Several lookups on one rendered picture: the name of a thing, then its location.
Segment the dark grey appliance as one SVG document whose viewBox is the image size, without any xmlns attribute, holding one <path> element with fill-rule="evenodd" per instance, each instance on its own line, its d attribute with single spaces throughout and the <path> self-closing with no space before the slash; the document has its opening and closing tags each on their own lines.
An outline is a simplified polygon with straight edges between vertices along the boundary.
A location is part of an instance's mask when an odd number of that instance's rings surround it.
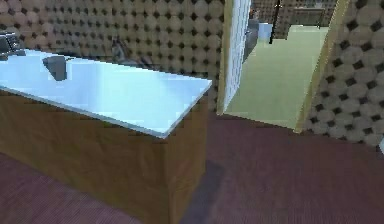
<svg viewBox="0 0 384 224">
<path fill-rule="evenodd" d="M 9 56 L 25 56 L 25 49 L 15 32 L 0 31 L 0 61 L 6 61 Z"/>
</svg>

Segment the white room door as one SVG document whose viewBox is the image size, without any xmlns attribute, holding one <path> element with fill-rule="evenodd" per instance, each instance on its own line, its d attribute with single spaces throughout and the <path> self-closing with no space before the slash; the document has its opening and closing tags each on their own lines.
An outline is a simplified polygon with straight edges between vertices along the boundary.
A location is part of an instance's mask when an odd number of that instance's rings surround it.
<svg viewBox="0 0 384 224">
<path fill-rule="evenodd" d="M 230 1 L 223 111 L 227 110 L 240 86 L 250 5 L 251 0 Z"/>
</svg>

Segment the pale blue box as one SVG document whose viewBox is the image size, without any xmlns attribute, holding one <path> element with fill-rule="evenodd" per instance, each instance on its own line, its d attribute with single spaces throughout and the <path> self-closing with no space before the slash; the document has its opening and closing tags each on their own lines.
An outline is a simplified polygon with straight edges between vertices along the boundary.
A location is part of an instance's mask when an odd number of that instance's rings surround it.
<svg viewBox="0 0 384 224">
<path fill-rule="evenodd" d="M 258 30 L 258 39 L 269 42 L 271 33 L 272 33 L 272 28 L 273 28 L 272 24 L 260 23 L 259 30 Z"/>
</svg>

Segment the grey block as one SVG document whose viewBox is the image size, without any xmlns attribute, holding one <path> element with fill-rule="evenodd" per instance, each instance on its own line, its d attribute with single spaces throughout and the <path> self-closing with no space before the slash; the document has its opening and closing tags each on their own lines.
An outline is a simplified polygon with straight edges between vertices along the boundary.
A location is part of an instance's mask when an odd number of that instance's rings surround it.
<svg viewBox="0 0 384 224">
<path fill-rule="evenodd" d="M 42 62 L 56 81 L 63 81 L 67 78 L 66 59 L 64 56 L 46 57 Z"/>
</svg>

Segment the wooden counter with white top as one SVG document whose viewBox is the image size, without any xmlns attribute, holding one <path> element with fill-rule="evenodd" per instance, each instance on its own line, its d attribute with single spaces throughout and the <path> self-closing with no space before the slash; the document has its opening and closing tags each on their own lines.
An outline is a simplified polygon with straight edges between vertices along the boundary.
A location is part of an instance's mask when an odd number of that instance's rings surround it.
<svg viewBox="0 0 384 224">
<path fill-rule="evenodd" d="M 46 52 L 0 61 L 0 153 L 138 218 L 179 224 L 206 170 L 212 83 Z"/>
</svg>

